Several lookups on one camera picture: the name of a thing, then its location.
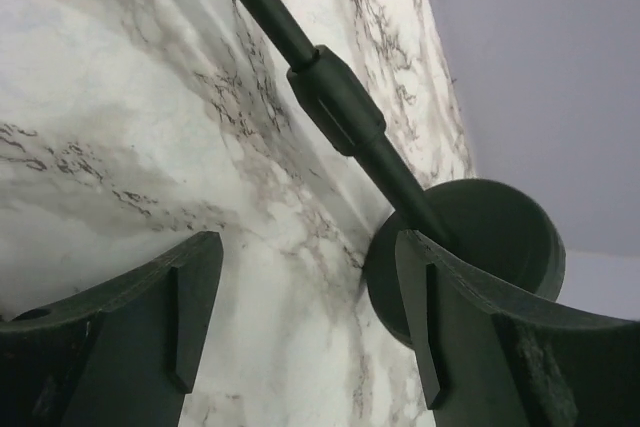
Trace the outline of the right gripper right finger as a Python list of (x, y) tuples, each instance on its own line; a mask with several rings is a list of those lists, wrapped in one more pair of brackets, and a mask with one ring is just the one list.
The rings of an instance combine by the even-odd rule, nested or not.
[(635, 426), (639, 325), (543, 299), (413, 231), (396, 267), (440, 426)]

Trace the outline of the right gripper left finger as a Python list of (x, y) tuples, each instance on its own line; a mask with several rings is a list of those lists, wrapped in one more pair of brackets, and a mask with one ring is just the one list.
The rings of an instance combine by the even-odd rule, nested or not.
[(175, 426), (223, 263), (200, 232), (152, 261), (1, 324), (4, 426)]

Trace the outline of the black round-base shock-mount stand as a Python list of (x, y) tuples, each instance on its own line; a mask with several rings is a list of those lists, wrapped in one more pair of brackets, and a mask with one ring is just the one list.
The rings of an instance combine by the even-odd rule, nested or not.
[(546, 212), (500, 182), (466, 178), (423, 189), (386, 135), (381, 110), (353, 70), (308, 39), (282, 0), (240, 0), (284, 57), (296, 100), (341, 155), (352, 157), (393, 206), (363, 265), (371, 305), (410, 346), (395, 260), (400, 231), (415, 228), (461, 260), (524, 291), (555, 301), (565, 249)]

